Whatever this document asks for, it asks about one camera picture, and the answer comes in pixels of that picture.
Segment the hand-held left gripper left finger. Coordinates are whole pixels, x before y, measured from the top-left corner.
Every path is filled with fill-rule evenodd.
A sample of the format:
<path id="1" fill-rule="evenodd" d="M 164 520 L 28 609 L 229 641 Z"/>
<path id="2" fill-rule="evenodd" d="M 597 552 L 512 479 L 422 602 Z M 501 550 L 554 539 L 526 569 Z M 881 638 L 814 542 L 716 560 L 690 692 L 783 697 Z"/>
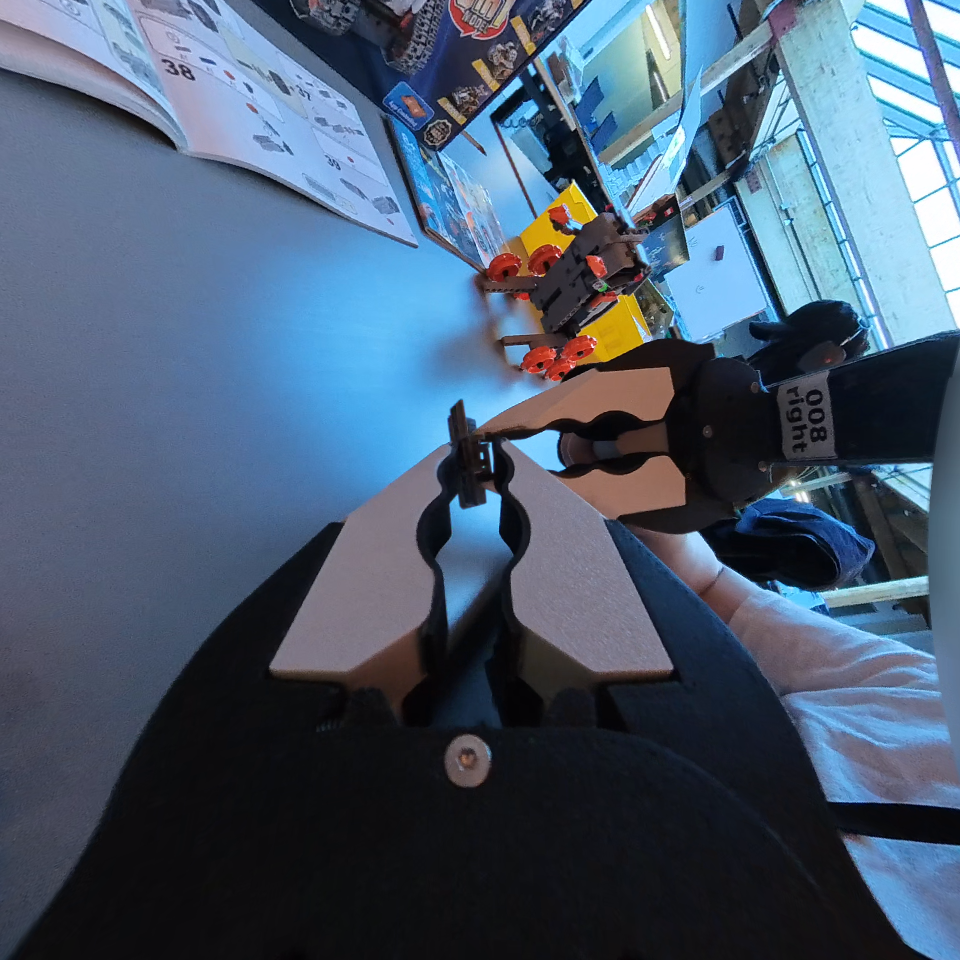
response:
<path id="1" fill-rule="evenodd" d="M 444 443 L 352 511 L 270 663 L 284 681 L 379 690 L 404 702 L 448 649 L 438 555 L 451 537 L 456 461 Z"/>

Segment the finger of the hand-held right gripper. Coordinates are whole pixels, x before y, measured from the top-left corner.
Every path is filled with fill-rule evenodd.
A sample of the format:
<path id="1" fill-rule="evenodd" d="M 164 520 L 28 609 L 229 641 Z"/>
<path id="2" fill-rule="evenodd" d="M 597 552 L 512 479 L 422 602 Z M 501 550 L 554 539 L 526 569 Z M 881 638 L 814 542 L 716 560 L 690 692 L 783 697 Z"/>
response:
<path id="1" fill-rule="evenodd" d="M 599 463 L 565 470 L 558 480 L 609 520 L 687 505 L 687 479 L 667 455 L 654 455 L 627 472 Z"/>
<path id="2" fill-rule="evenodd" d="M 588 426 L 624 414 L 642 424 L 661 421 L 674 398 L 668 367 L 591 368 L 530 396 L 479 426 L 486 437 L 524 438 L 570 422 Z"/>

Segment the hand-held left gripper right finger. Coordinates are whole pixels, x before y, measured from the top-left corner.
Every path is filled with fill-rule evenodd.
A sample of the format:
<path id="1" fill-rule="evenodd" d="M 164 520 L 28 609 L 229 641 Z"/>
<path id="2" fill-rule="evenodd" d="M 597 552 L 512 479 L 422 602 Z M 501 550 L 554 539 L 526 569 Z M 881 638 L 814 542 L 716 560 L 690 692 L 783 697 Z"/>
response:
<path id="1" fill-rule="evenodd" d="M 494 444 L 510 550 L 488 663 L 500 714 L 543 714 L 567 690 L 671 681 L 674 666 L 606 518 L 507 440 Z"/>

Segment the small dark axle brick piece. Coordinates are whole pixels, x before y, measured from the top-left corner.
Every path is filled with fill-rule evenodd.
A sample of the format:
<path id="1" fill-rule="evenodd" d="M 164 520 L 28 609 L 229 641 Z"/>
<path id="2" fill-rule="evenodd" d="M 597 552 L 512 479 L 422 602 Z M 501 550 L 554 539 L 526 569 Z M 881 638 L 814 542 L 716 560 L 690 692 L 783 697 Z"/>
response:
<path id="1" fill-rule="evenodd" d="M 463 510 L 483 506 L 487 500 L 486 485 L 495 479 L 491 444 L 474 437 L 461 438 L 456 461 L 459 506 Z"/>

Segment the person's right forearm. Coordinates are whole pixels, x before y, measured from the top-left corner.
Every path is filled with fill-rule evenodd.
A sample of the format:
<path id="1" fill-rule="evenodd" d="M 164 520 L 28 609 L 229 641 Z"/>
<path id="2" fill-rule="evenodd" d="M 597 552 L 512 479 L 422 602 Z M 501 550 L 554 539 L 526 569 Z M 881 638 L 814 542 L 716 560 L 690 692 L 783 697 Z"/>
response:
<path id="1" fill-rule="evenodd" d="M 701 595 L 797 721 L 910 731 L 944 725 L 931 654 L 807 610 L 722 567 Z"/>

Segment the grey desk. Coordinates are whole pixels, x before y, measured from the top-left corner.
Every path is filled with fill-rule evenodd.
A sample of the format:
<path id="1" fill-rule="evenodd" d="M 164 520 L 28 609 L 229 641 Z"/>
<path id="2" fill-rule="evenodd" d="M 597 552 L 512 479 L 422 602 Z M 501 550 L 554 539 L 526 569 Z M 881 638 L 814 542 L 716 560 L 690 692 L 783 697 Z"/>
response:
<path id="1" fill-rule="evenodd" d="M 414 239 L 2 75 L 2 958 L 211 631 L 538 387 L 532 314 Z"/>

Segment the person's right hand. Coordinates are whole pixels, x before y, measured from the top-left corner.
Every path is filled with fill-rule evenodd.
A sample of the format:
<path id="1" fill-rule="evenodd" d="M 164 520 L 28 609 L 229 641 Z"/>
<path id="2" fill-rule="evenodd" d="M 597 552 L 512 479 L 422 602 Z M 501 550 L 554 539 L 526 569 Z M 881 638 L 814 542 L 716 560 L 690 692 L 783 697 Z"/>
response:
<path id="1" fill-rule="evenodd" d="M 700 597 L 720 579 L 724 564 L 701 534 L 667 534 L 627 524 L 627 529 Z"/>

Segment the brick vehicle with orange wheels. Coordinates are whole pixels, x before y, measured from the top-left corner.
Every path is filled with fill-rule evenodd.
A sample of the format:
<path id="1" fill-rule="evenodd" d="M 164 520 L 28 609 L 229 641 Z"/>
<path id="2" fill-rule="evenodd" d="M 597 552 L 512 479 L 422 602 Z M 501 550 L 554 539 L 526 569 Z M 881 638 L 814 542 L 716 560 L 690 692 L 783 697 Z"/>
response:
<path id="1" fill-rule="evenodd" d="M 623 295 L 633 294 L 652 275 L 642 251 L 648 226 L 636 227 L 618 213 L 601 213 L 578 222 L 565 204 L 547 210 L 552 229 L 570 238 L 564 249 L 544 244 L 522 258 L 498 254 L 478 278 L 486 293 L 503 293 L 530 302 L 541 314 L 543 334 L 521 339 L 528 347 L 519 368 L 549 381 L 562 380 L 596 350 L 583 330 L 607 313 Z"/>

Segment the blue denim cloth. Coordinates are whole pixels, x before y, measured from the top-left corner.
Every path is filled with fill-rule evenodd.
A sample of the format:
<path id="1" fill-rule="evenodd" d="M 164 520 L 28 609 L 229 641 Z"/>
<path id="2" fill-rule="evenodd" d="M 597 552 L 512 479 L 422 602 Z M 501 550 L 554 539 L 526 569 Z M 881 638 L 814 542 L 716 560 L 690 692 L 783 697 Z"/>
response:
<path id="1" fill-rule="evenodd" d="M 702 537 L 732 570 L 755 583 L 780 582 L 820 592 L 861 574 L 875 544 L 832 515 L 793 499 L 767 497 L 737 519 L 706 527 Z"/>

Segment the whiteboard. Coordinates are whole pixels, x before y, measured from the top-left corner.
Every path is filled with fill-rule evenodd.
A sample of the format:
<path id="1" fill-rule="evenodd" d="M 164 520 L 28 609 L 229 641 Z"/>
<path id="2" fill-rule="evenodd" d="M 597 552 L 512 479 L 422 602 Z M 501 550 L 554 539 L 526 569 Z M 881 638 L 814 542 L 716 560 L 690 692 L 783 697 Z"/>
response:
<path id="1" fill-rule="evenodd" d="M 687 339 L 707 342 L 773 306 L 730 204 L 685 231 L 688 260 L 665 282 Z"/>

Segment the yellow box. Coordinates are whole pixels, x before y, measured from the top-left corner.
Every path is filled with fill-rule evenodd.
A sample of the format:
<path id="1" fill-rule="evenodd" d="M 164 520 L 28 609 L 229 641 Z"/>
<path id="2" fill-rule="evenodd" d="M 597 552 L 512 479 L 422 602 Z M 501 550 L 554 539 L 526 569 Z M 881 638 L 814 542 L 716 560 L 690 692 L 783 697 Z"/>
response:
<path id="1" fill-rule="evenodd" d="M 553 202 L 554 207 L 560 205 L 567 206 L 572 219 L 581 224 L 596 217 L 596 211 L 576 182 L 571 182 Z M 521 256 L 523 261 L 527 262 L 536 249 L 546 244 L 566 250 L 572 237 L 558 232 L 545 211 L 522 231 L 519 242 L 523 249 Z M 611 304 L 600 318 L 585 327 L 581 333 L 592 337 L 596 341 L 596 348 L 593 354 L 579 361 L 580 367 L 611 361 L 652 340 L 642 308 L 633 295 L 620 296 L 616 304 Z"/>

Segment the dark printed toy kit box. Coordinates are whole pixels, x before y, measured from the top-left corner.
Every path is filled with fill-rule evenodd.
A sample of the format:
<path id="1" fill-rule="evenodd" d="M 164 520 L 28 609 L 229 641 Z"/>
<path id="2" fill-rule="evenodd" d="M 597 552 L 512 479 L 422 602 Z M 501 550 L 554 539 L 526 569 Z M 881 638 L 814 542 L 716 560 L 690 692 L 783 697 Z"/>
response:
<path id="1" fill-rule="evenodd" d="M 422 231 L 484 271 L 507 240 L 487 190 L 443 150 L 583 2 L 265 1 L 257 6 L 385 115 Z"/>

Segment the open instruction booklet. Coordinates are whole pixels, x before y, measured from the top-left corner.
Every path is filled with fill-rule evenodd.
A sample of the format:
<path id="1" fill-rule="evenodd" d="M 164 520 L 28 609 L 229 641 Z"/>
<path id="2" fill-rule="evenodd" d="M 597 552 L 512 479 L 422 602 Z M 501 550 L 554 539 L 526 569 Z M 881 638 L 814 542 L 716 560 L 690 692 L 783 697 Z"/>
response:
<path id="1" fill-rule="evenodd" d="M 418 245 L 354 104 L 227 2 L 3 1 L 1 61 Z"/>

